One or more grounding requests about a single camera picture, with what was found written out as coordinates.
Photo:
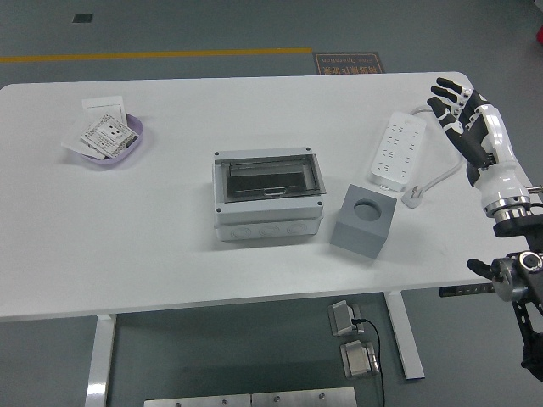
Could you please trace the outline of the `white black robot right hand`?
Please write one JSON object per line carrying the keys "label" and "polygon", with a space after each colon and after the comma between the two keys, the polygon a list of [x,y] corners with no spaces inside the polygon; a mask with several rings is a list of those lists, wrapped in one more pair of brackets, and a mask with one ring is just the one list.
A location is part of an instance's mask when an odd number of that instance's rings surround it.
{"label": "white black robot right hand", "polygon": [[428,99],[442,130],[467,161],[467,178],[481,193],[483,211],[491,217],[507,204],[528,205],[529,193],[517,178],[514,155],[497,107],[476,90],[439,77]]}

